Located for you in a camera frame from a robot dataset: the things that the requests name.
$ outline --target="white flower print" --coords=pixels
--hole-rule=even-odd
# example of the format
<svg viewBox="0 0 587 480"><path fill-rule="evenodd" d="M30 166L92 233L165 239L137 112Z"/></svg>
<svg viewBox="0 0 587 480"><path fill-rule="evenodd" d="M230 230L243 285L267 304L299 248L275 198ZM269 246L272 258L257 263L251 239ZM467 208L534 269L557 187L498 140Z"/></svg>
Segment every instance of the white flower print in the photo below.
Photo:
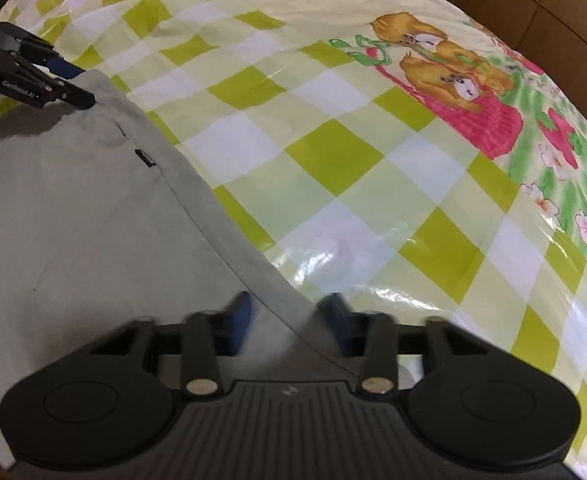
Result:
<svg viewBox="0 0 587 480"><path fill-rule="evenodd" d="M558 156L546 144L538 144L538 149L542 163L553 170L553 174L558 180L566 180L567 173Z"/></svg>
<svg viewBox="0 0 587 480"><path fill-rule="evenodd" d="M582 212L582 209L577 212L576 224L580 228L582 241L587 245L587 215Z"/></svg>
<svg viewBox="0 0 587 480"><path fill-rule="evenodd" d="M544 197L542 190L538 187L538 185L535 183L531 184L531 186L520 184L520 189L529 195L536 204L538 204L538 207L542 209L542 211L551 219L551 227L556 228L559 225L557 216L559 212L558 207L551 200Z"/></svg>

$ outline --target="bedsheet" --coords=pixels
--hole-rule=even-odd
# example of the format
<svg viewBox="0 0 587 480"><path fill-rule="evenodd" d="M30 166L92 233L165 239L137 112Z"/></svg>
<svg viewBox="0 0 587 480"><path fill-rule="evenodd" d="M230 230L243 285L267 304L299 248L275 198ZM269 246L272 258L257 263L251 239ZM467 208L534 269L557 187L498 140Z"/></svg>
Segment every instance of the bedsheet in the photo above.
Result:
<svg viewBox="0 0 587 480"><path fill-rule="evenodd" d="M251 1L423 102L587 258L587 122L534 63L444 0Z"/></svg>
<svg viewBox="0 0 587 480"><path fill-rule="evenodd" d="M587 478L587 253L353 44L248 0L10 0L3 16L105 72L311 300L441 314L568 384Z"/></svg>

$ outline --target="green leaf print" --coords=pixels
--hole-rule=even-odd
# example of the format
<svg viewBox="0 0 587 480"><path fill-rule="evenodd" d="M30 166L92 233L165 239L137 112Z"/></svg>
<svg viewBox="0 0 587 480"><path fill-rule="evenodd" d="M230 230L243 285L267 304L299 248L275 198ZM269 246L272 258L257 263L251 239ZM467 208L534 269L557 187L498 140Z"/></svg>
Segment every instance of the green leaf print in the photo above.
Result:
<svg viewBox="0 0 587 480"><path fill-rule="evenodd" d="M361 52L347 52L347 56L353 57L358 63L364 66L385 66L391 64L391 58L387 56L386 52L383 52L384 57L382 59L375 59L369 57Z"/></svg>
<svg viewBox="0 0 587 480"><path fill-rule="evenodd" d="M523 75L520 72L513 72L511 77L515 83L513 90L509 90L505 95L500 97L500 101L502 101L507 106L515 105L515 102L518 100L521 88L523 86Z"/></svg>
<svg viewBox="0 0 587 480"><path fill-rule="evenodd" d="M339 38L334 38L333 40L329 40L331 46L335 46L336 48L351 48L345 40L340 40Z"/></svg>
<svg viewBox="0 0 587 480"><path fill-rule="evenodd" d="M543 111L542 106L544 105L544 95L542 92L535 90L531 96L531 107L537 112Z"/></svg>
<svg viewBox="0 0 587 480"><path fill-rule="evenodd" d="M580 135L578 135L577 132L573 132L569 136L569 142L571 143L574 152L576 152L576 155L582 155L583 144L580 140Z"/></svg>
<svg viewBox="0 0 587 480"><path fill-rule="evenodd" d="M529 165L531 164L531 157L533 155L533 139L534 135L538 133L538 128L532 125L531 119L525 119L525 126L518 136L513 150L509 156L509 163L505 173L515 183L522 183Z"/></svg>
<svg viewBox="0 0 587 480"><path fill-rule="evenodd" d="M368 48L372 46L375 48L387 48L388 46L391 46L391 44L387 43L386 41L370 40L369 38L366 38L361 34L356 34L355 43L363 48Z"/></svg>
<svg viewBox="0 0 587 480"><path fill-rule="evenodd" d="M523 85L520 92L520 111L523 114L531 113L531 87Z"/></svg>
<svg viewBox="0 0 587 480"><path fill-rule="evenodd" d="M467 65L473 65L472 60L470 60L467 56L464 56L464 54L456 54L455 59L457 59L458 61L462 61L463 63L466 63Z"/></svg>
<svg viewBox="0 0 587 480"><path fill-rule="evenodd" d="M576 232L576 223L574 217L578 210L577 207L577 191L576 186L571 182L565 181L565 191L561 203L556 204L560 209L558 213L558 220L560 221L560 227L566 232L571 238L573 238Z"/></svg>
<svg viewBox="0 0 587 480"><path fill-rule="evenodd" d="M545 128L547 128L548 130L555 130L556 129L556 125L553 124L551 117L549 117L542 110L535 111L535 118L537 121L540 121L545 126Z"/></svg>
<svg viewBox="0 0 587 480"><path fill-rule="evenodd" d="M487 61L490 62L494 66L504 65L503 60L498 56L488 56Z"/></svg>
<svg viewBox="0 0 587 480"><path fill-rule="evenodd" d="M553 170L551 168L545 168L545 170L542 171L542 175L538 179L536 184L538 184L538 187L542 191L544 197L550 199L553 196L553 192L556 189L557 181L558 179L556 178L556 175L553 173Z"/></svg>

